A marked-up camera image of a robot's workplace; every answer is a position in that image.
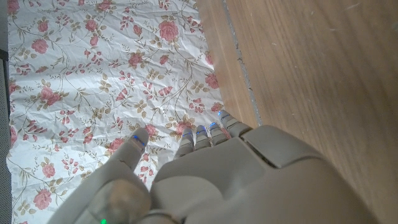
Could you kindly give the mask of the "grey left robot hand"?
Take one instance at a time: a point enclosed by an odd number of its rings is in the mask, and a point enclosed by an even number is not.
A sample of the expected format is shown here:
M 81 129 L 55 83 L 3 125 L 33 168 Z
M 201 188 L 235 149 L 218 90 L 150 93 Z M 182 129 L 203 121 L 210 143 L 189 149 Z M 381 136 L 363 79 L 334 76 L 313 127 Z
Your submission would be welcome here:
M 376 223 L 314 148 L 228 112 L 183 131 L 151 188 L 134 174 L 149 141 L 137 128 L 62 203 L 51 223 Z

